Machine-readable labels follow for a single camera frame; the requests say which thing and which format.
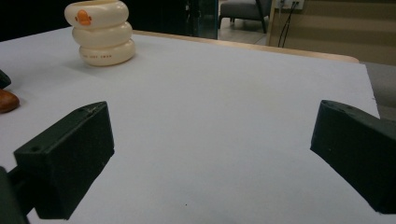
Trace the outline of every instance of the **tabletop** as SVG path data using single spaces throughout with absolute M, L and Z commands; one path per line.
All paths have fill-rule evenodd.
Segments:
M 21 100 L 0 115 L 0 165 L 101 101 L 115 154 L 69 220 L 31 223 L 395 223 L 309 149 L 321 100 L 378 117 L 363 64 L 135 32 L 130 61 L 92 67 L 71 31 L 0 43 Z

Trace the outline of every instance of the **chair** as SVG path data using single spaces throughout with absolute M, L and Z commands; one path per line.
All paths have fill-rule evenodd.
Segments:
M 223 18 L 230 18 L 231 22 L 235 19 L 261 21 L 264 33 L 264 17 L 270 15 L 272 0 L 228 0 L 220 5 L 219 26 Z

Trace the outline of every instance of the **brown wall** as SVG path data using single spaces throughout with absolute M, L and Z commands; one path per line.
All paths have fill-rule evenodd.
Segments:
M 277 47 L 289 12 L 282 10 L 280 19 L 272 12 L 267 45 Z M 305 0 L 291 16 L 284 48 L 396 65 L 396 0 Z

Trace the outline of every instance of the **power outlet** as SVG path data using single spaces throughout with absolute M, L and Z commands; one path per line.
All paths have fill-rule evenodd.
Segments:
M 293 2 L 297 3 L 297 6 L 294 8 L 294 10 L 303 9 L 304 0 L 276 0 L 275 8 L 291 9 Z

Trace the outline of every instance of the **inflatable ring-shaped container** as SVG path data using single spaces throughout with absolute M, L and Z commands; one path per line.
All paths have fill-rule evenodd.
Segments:
M 128 61 L 134 56 L 134 41 L 130 39 L 128 42 L 117 45 L 115 47 L 104 49 L 86 49 L 79 48 L 81 59 L 93 66 L 108 66 Z
M 97 29 L 124 23 L 129 16 L 128 7 L 121 1 L 83 1 L 64 9 L 67 22 L 80 29 Z
M 127 42 L 132 36 L 132 26 L 126 21 L 120 25 L 103 29 L 73 29 L 75 41 L 84 48 L 99 49 Z

